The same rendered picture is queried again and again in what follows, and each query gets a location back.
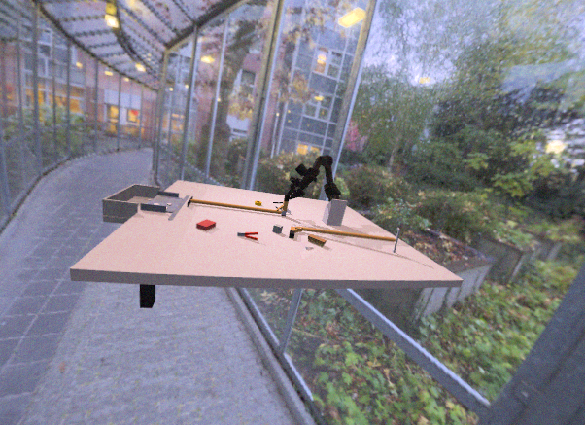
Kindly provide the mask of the red square tile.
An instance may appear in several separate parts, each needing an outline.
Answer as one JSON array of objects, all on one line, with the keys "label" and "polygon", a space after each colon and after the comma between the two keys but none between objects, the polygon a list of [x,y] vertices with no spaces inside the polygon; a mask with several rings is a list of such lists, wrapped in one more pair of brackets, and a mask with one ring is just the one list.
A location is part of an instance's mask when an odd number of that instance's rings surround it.
[{"label": "red square tile", "polygon": [[216,222],[210,220],[204,220],[196,224],[196,228],[199,230],[210,230],[216,226]]}]

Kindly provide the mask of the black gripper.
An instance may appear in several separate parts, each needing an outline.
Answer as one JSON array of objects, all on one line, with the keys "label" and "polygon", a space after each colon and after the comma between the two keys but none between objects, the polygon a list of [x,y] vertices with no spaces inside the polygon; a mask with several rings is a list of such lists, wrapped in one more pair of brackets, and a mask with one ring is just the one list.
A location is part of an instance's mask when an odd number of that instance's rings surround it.
[{"label": "black gripper", "polygon": [[300,197],[300,196],[304,196],[305,192],[303,191],[303,189],[305,187],[308,187],[308,183],[302,178],[300,179],[300,184],[295,184],[295,183],[291,183],[290,185],[290,189],[287,192],[288,195],[291,195],[289,197],[289,200]]}]

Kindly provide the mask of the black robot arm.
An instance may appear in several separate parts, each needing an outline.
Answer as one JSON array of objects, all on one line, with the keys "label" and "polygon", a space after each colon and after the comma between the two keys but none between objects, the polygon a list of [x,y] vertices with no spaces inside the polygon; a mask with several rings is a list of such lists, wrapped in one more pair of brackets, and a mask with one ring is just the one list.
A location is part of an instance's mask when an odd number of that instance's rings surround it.
[{"label": "black robot arm", "polygon": [[[326,171],[326,179],[327,183],[324,185],[325,192],[329,202],[333,199],[339,199],[339,195],[341,192],[337,188],[336,184],[333,182],[332,176],[332,169],[331,166],[333,164],[332,156],[325,155],[325,156],[318,156],[315,160],[313,167],[306,168],[303,164],[298,166],[295,170],[299,173],[300,176],[304,176],[303,179],[308,183],[308,185],[314,180],[317,182],[317,177],[320,173],[320,166],[322,165]],[[316,177],[316,178],[315,178]],[[290,181],[295,184],[300,184],[300,178],[294,178],[291,176]]]}]

